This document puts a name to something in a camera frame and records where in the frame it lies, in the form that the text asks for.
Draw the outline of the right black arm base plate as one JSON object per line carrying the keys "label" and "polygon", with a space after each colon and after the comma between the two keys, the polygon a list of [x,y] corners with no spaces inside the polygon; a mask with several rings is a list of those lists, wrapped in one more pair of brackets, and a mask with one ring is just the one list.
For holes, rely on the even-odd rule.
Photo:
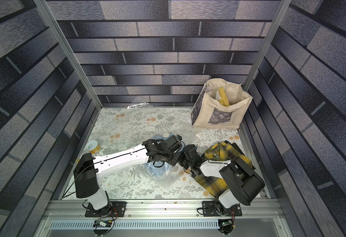
{"label": "right black arm base plate", "polygon": [[239,203],[230,208],[226,208],[217,200],[202,201],[202,211],[205,217],[242,216],[242,210]]}

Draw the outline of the clear plastic vacuum bag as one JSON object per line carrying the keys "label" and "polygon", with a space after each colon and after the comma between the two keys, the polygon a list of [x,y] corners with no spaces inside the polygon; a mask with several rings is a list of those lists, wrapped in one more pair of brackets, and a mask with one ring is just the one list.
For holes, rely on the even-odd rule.
{"label": "clear plastic vacuum bag", "polygon": [[193,147],[200,139],[203,130],[195,128],[190,121],[190,108],[152,107],[148,103],[132,104],[127,107],[133,116],[131,132],[145,121],[139,130],[149,154],[147,163],[135,168],[148,179],[163,188],[170,187],[181,177],[186,146]]}

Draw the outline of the yellow black plaid shirt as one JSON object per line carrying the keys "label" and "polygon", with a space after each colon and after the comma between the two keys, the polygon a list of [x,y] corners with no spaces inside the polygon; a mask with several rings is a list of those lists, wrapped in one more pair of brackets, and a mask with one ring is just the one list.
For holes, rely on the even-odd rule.
{"label": "yellow black plaid shirt", "polygon": [[204,152],[202,158],[204,170],[201,174],[193,176],[193,178],[210,195],[216,198],[228,190],[227,184],[219,171],[229,165],[233,158],[240,158],[250,168],[255,169],[252,161],[244,155],[239,146],[228,141],[211,146]]}

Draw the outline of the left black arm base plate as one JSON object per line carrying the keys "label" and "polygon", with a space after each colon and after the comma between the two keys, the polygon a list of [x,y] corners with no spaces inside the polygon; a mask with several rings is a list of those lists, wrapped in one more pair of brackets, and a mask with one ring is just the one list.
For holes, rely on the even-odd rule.
{"label": "left black arm base plate", "polygon": [[85,217],[96,217],[96,218],[108,218],[108,217],[124,217],[127,202],[125,201],[112,201],[109,205],[99,209],[94,210],[91,203],[88,204],[86,208]]}

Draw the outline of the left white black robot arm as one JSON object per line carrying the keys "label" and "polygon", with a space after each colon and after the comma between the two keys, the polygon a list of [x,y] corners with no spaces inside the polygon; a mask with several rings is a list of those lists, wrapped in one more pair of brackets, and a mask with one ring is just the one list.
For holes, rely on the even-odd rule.
{"label": "left white black robot arm", "polygon": [[149,139],[111,155],[94,157],[91,153],[84,154],[73,172],[76,197],[86,199],[95,211],[108,207],[110,201],[99,180],[129,166],[155,162],[174,166],[182,149],[181,141],[181,136],[171,135],[164,139]]}

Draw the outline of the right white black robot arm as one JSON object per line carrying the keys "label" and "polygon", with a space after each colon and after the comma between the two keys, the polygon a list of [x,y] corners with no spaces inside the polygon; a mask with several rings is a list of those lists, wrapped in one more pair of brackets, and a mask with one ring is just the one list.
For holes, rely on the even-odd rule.
{"label": "right white black robot arm", "polygon": [[187,145],[178,162],[216,198],[219,207],[228,209],[237,203],[249,206],[265,187],[252,161],[235,143],[217,143],[201,155],[195,145]]}

